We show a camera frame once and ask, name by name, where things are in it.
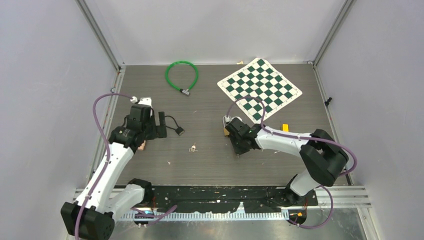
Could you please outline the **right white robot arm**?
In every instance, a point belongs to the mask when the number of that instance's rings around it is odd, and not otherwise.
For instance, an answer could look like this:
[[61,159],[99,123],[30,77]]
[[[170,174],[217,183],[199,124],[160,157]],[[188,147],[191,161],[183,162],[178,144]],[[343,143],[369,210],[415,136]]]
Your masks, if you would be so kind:
[[293,133],[261,124],[249,126],[239,117],[224,116],[222,121],[238,156],[250,150],[274,150],[302,160],[306,169],[282,190],[278,203],[284,207],[299,205],[319,186],[333,186],[349,161],[346,152],[322,129]]

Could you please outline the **brass padlock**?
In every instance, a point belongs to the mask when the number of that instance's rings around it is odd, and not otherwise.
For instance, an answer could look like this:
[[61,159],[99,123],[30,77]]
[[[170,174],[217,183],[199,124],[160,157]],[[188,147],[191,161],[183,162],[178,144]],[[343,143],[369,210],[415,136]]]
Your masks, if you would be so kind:
[[228,137],[230,135],[229,131],[225,127],[223,128],[223,133],[225,137]]

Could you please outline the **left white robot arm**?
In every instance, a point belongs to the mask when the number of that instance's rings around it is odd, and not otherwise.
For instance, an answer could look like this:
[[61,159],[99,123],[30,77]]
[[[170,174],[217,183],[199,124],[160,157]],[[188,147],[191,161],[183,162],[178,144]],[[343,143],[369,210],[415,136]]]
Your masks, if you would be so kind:
[[147,141],[167,137],[166,116],[150,105],[134,104],[124,125],[111,131],[106,152],[88,185],[74,202],[60,210],[67,232],[85,240],[108,240],[116,221],[130,208],[148,207],[154,199],[152,183],[134,178],[110,197],[127,163]]

